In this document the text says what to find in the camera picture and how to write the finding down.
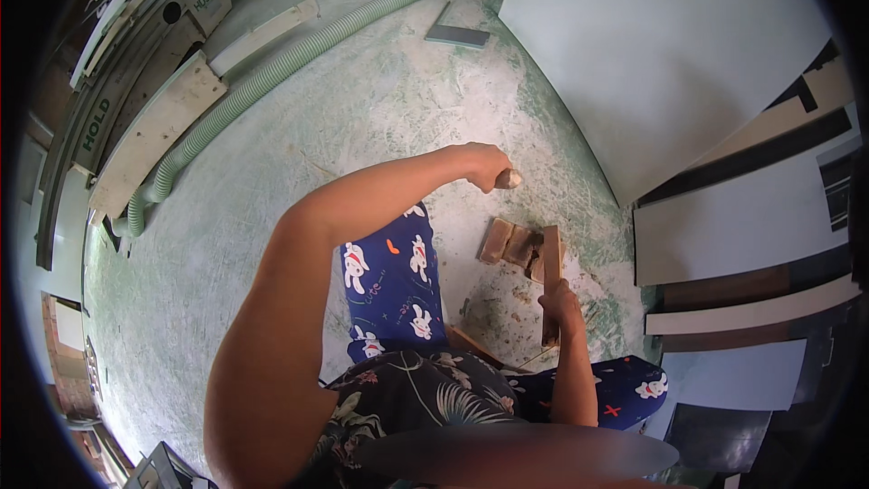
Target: dark floral shirt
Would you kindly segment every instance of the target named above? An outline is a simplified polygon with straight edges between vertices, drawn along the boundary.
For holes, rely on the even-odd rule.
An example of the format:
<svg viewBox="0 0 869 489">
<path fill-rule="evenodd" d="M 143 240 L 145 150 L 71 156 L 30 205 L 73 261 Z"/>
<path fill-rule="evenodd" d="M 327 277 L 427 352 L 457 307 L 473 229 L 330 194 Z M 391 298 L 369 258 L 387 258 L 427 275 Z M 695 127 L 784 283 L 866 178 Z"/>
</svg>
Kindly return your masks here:
<svg viewBox="0 0 869 489">
<path fill-rule="evenodd" d="M 390 479 L 353 460 L 366 440 L 427 427 L 522 422 L 505 377 L 471 353 L 452 348 L 383 353 L 352 366 L 326 386 L 338 404 L 309 466 L 288 487 L 424 487 Z"/>
</svg>

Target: dusty floor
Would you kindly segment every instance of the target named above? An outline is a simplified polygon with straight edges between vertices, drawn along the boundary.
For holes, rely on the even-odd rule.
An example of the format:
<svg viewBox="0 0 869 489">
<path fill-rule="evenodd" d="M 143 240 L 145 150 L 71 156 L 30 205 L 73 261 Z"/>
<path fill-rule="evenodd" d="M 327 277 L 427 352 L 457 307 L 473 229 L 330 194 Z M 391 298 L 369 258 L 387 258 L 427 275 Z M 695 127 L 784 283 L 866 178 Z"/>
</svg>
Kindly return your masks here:
<svg viewBox="0 0 869 489">
<path fill-rule="evenodd" d="M 323 19 L 304 28 L 364 1 L 320 0 Z M 342 174 L 451 143 L 499 145 L 525 181 L 488 196 L 456 182 L 425 200 L 449 322 L 508 364 L 554 365 L 557 352 L 540 348 L 542 287 L 515 266 L 474 257 L 493 216 L 558 224 L 565 276 L 587 305 L 592 360 L 648 357 L 630 212 L 616 206 L 567 109 L 498 20 L 501 0 L 451 0 L 442 21 L 491 32 L 485 49 L 423 40 L 446 1 L 422 0 L 375 22 L 277 86 L 193 161 L 121 253 L 90 229 L 85 331 L 103 372 L 103 416 L 134 462 L 166 440 L 208 473 L 201 427 L 212 358 L 284 210 Z M 243 27 L 260 14 L 245 9 L 256 4 L 234 0 L 238 19 L 224 23 Z M 340 270 L 336 256 L 323 332 L 327 381 L 350 364 Z"/>
</svg>

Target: leg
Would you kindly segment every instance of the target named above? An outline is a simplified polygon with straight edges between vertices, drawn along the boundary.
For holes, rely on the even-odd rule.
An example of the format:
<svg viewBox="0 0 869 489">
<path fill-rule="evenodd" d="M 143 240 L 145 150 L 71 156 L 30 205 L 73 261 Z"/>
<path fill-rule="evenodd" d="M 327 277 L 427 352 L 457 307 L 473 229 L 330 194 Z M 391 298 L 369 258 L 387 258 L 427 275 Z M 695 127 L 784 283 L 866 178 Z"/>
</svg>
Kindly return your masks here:
<svg viewBox="0 0 869 489">
<path fill-rule="evenodd" d="M 419 202 L 342 247 L 353 362 L 414 344 L 447 344 L 432 235 L 428 210 Z"/>
<path fill-rule="evenodd" d="M 667 375 L 634 355 L 592 364 L 598 398 L 598 427 L 624 430 L 655 413 L 667 396 Z M 548 423 L 555 369 L 507 378 L 520 416 Z"/>
</svg>

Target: right hand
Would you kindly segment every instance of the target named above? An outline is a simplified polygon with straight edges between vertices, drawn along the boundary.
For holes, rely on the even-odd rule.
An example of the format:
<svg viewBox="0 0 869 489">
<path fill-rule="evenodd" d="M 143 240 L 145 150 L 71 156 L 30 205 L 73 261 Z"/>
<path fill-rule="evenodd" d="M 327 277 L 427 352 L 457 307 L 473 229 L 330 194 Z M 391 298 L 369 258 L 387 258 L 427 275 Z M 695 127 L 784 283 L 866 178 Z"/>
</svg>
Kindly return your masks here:
<svg viewBox="0 0 869 489">
<path fill-rule="evenodd" d="M 497 146 L 469 142 L 460 147 L 466 154 L 465 162 L 470 167 L 465 179 L 479 187 L 484 194 L 489 194 L 494 189 L 494 180 L 498 174 L 506 168 L 513 168 L 510 159 Z"/>
<path fill-rule="evenodd" d="M 551 295 L 542 295 L 537 299 L 543 307 L 543 312 L 558 321 L 562 331 L 585 331 L 586 322 L 582 319 L 582 307 L 576 293 L 570 290 L 570 284 L 564 278 Z"/>
</svg>

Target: corrugated hose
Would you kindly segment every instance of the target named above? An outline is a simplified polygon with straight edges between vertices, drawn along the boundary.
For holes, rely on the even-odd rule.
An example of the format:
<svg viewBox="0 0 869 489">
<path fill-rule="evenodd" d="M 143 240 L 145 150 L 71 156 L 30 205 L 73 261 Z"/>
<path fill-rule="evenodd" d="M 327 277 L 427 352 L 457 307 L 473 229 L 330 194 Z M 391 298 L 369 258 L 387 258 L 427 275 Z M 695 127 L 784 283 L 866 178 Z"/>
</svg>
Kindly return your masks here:
<svg viewBox="0 0 869 489">
<path fill-rule="evenodd" d="M 372 0 L 310 34 L 238 86 L 190 131 L 180 146 L 158 165 L 152 182 L 139 186 L 127 205 L 127 217 L 112 220 L 117 236 L 139 236 L 145 229 L 148 203 L 165 201 L 178 173 L 245 110 L 298 69 L 370 23 L 418 0 Z"/>
</svg>

